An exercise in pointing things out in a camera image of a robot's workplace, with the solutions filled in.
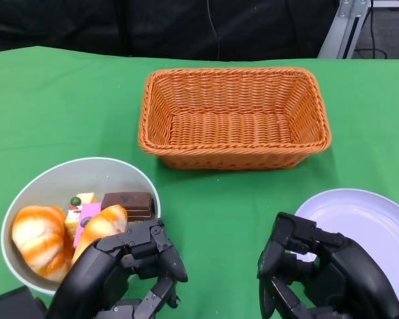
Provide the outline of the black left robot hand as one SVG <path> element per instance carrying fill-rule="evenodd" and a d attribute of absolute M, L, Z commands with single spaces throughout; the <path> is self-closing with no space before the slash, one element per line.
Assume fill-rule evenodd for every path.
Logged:
<path fill-rule="evenodd" d="M 143 299 L 123 299 L 132 275 L 156 278 Z M 154 318 L 164 305 L 176 308 L 176 285 L 187 282 L 181 256 L 164 222 L 129 225 L 97 239 L 79 256 L 58 287 L 46 318 Z"/>

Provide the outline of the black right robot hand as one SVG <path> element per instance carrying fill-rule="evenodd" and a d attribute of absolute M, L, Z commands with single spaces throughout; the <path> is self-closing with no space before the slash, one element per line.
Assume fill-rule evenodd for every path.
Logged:
<path fill-rule="evenodd" d="M 258 261 L 262 318 L 399 318 L 387 276 L 354 240 L 277 214 Z"/>

